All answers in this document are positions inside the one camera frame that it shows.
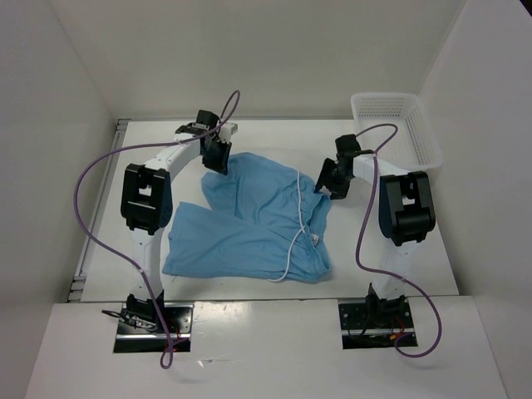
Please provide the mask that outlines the light blue shorts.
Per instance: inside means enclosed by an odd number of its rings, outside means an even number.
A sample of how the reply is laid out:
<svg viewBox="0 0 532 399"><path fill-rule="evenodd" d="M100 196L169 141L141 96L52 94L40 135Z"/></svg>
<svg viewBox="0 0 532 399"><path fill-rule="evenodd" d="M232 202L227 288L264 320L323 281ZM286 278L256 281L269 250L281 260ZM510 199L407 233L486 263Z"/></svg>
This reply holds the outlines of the light blue shorts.
<svg viewBox="0 0 532 399"><path fill-rule="evenodd" d="M331 270L324 235L331 201L298 170L249 153L201 180L206 207L178 205L162 272L187 278L316 283Z"/></svg>

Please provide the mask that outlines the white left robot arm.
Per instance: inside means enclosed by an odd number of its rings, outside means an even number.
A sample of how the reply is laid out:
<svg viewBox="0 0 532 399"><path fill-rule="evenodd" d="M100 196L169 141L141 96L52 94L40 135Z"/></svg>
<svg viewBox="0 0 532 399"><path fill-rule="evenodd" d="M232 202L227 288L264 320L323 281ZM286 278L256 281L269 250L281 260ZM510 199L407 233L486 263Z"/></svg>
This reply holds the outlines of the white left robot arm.
<svg viewBox="0 0 532 399"><path fill-rule="evenodd" d="M162 234L174 212L171 184L194 159L219 174L228 173L234 123L222 123L211 111L198 111L196 120L180 126L170 145L144 164L125 169L121 216L131 232L132 259L140 268L140 281L126 300L121 316L135 320L147 332L165 325L164 288L160 276Z"/></svg>

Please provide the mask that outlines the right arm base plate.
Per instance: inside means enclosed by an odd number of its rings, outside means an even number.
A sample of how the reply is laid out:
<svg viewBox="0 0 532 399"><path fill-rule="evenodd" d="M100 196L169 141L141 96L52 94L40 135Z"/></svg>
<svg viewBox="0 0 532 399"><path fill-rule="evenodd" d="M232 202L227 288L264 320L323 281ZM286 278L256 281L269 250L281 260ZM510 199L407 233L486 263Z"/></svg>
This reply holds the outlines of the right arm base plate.
<svg viewBox="0 0 532 399"><path fill-rule="evenodd" d="M417 347L414 322L408 303L398 314L378 320L369 318L367 306L361 302L339 302L337 305L344 350L394 347Z"/></svg>

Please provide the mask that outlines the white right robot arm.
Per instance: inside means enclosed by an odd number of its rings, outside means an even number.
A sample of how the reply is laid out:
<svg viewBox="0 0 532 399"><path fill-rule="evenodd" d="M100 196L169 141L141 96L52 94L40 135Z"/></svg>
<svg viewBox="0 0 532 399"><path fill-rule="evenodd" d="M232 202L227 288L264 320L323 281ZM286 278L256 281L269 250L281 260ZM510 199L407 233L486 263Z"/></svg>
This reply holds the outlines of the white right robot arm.
<svg viewBox="0 0 532 399"><path fill-rule="evenodd" d="M332 200L343 200L353 179L372 185L355 247L355 262L360 269L375 274L364 314L372 326L382 327L402 310L410 257L436 226L431 183L422 170L401 169L379 160L375 150L363 150L354 134L338 137L335 145L336 159L323 162L315 190L326 188ZM380 266L369 268L361 262L362 241L375 204L387 245Z"/></svg>

